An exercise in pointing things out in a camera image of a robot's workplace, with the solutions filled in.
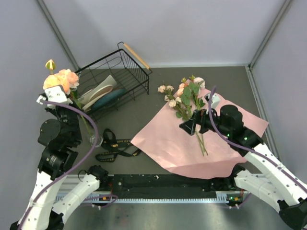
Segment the black ribbon gold lettering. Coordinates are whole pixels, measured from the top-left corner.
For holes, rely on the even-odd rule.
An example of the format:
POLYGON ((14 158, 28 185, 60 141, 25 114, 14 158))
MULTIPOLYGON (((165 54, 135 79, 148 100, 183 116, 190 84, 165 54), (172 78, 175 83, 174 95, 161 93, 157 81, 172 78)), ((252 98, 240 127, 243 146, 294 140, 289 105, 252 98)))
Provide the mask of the black ribbon gold lettering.
POLYGON ((95 155, 95 159, 98 162, 112 163, 117 156, 136 157, 142 153, 139 148, 136 148, 133 153, 126 152, 128 148, 135 147, 131 143, 131 139, 117 139, 115 133, 109 128, 106 128, 103 132, 101 147, 106 151, 95 155))

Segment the pink wrapping paper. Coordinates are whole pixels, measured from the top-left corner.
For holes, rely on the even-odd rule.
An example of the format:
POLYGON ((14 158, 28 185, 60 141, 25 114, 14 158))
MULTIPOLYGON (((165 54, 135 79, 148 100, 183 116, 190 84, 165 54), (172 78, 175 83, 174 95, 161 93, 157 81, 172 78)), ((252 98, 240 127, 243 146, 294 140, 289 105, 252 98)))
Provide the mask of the pink wrapping paper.
POLYGON ((166 103, 131 142, 165 170, 190 178, 228 177, 236 164, 246 163, 210 130, 203 134, 207 151, 202 153, 197 135, 190 136, 179 128, 182 122, 166 103))

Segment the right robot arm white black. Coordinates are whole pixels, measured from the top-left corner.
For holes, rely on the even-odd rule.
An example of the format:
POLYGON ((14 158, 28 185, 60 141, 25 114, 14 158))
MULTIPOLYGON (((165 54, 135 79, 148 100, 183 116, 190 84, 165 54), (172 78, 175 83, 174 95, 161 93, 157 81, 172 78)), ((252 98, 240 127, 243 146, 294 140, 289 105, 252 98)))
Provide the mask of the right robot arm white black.
POLYGON ((217 133, 245 160, 254 165, 266 180, 239 170, 224 177, 228 189, 237 187, 248 191, 271 206, 293 230, 307 228, 307 185, 298 179, 270 151, 261 137, 244 126, 243 115, 234 105, 224 105, 217 113, 211 110, 195 110, 192 117, 179 125, 189 135, 194 135, 196 126, 199 133, 217 133))

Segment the peach rose flower stem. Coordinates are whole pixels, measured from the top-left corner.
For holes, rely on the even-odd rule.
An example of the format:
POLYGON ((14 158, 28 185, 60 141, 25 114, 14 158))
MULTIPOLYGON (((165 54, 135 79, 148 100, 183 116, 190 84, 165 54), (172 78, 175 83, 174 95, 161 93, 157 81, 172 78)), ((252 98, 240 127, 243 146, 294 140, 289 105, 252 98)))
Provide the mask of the peach rose flower stem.
POLYGON ((46 105, 46 111, 52 113, 55 118, 62 125, 63 142, 69 147, 76 147, 82 142, 82 134, 80 130, 79 120, 81 119, 87 128, 88 133, 94 135, 94 132, 90 129, 91 125, 88 120, 88 114, 82 109, 81 103, 76 96, 76 89, 79 86, 79 76, 70 69, 61 69, 56 71, 56 64, 53 60, 47 61, 45 64, 46 69, 49 71, 49 75, 43 82, 43 91, 47 88, 61 85, 66 95, 72 100, 72 104, 54 103, 54 108, 48 108, 46 105))

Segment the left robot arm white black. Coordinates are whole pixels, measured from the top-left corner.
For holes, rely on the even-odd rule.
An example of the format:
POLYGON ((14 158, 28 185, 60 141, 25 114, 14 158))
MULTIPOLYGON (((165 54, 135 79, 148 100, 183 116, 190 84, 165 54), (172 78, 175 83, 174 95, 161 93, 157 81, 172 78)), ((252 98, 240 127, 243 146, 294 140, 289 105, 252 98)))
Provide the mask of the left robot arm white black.
POLYGON ((36 182, 22 218, 11 225, 12 230, 61 230, 76 208, 95 190, 107 188, 108 172, 91 166, 82 179, 62 200, 56 201, 67 172, 78 156, 73 151, 82 142, 75 107, 46 108, 55 118, 40 128, 38 143, 43 145, 36 182))

